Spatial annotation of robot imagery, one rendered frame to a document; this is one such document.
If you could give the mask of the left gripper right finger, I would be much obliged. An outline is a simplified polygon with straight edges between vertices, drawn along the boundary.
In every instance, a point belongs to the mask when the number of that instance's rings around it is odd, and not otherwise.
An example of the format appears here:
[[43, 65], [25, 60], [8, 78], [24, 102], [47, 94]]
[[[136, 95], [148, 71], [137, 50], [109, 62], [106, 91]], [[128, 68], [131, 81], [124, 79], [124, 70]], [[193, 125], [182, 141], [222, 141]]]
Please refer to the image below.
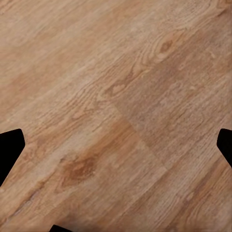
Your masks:
[[217, 138], [217, 147], [232, 167], [232, 130], [222, 128]]

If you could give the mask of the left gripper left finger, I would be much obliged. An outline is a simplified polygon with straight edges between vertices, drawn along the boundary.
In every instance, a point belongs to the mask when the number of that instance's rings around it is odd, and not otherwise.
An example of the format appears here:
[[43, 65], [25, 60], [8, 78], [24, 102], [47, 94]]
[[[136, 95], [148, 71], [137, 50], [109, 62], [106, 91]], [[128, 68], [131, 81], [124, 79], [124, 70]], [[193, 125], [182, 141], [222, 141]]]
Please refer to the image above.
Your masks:
[[21, 129], [0, 134], [0, 187], [25, 147]]

